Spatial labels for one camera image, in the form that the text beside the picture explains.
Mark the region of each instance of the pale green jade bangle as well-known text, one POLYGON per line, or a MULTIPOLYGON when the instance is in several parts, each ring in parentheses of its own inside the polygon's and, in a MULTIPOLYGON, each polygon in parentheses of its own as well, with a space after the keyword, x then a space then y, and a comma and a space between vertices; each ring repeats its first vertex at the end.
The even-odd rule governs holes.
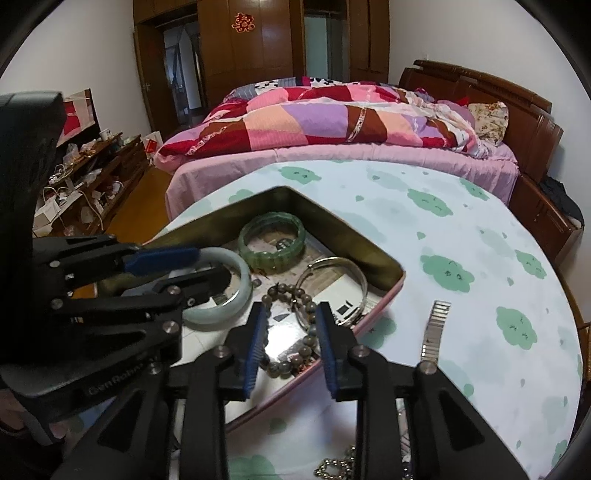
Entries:
POLYGON ((231 250, 219 247, 202 248, 199 260, 193 268, 175 270, 170 273, 170 278, 186 275, 194 270, 205 267, 211 263, 218 263, 232 267, 240 272, 240 286, 238 291, 227 301, 216 307, 192 307, 183 312, 185 322, 195 325, 212 325, 222 323, 236 317, 246 306, 251 297, 252 283, 251 271, 246 262, 231 250))

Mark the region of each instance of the plastic bag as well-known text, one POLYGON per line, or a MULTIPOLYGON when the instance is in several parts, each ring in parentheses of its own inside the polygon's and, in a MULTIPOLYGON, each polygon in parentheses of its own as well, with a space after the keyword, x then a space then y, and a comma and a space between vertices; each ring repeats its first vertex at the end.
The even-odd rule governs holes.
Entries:
POLYGON ((64 155, 63 163, 66 168, 74 165, 76 163, 76 159, 80 156, 80 152, 78 150, 78 145, 75 143, 68 144, 68 148, 66 149, 66 155, 64 155))

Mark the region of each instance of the dark clothing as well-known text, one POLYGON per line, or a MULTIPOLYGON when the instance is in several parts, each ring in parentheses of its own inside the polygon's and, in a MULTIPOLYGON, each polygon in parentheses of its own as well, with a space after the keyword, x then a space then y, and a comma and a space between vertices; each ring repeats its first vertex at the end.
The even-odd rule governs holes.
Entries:
POLYGON ((574 200, 566 195, 566 190, 562 183, 552 177, 545 176, 539 185, 542 192, 552 200, 552 203, 556 205, 558 210, 568 217, 577 219, 581 222, 582 226, 585 226, 583 212, 581 212, 581 209, 574 200))

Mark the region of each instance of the metal chain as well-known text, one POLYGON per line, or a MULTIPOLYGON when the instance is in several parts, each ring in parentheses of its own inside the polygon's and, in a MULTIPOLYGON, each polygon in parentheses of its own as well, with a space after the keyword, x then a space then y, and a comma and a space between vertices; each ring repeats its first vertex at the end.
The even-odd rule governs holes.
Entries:
POLYGON ((350 445, 345 450, 345 456, 339 458, 325 458, 322 463, 314 470, 314 476, 323 480, 350 480, 353 478, 355 466, 355 445, 350 445), (326 471, 327 468, 333 468, 338 471, 336 475, 331 475, 326 471))

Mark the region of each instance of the wooden headboard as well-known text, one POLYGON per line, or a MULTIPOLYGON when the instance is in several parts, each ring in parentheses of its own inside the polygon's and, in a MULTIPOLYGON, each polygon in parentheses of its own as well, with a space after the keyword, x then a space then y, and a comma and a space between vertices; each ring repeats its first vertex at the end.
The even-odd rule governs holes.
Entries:
POLYGON ((414 65, 418 68, 404 69, 400 88, 422 87, 436 100, 468 97, 471 103, 505 102, 509 127, 503 142, 517 157, 521 173, 536 182, 544 177, 563 133, 550 116, 552 103, 515 83, 458 65, 428 60, 416 60, 414 65))

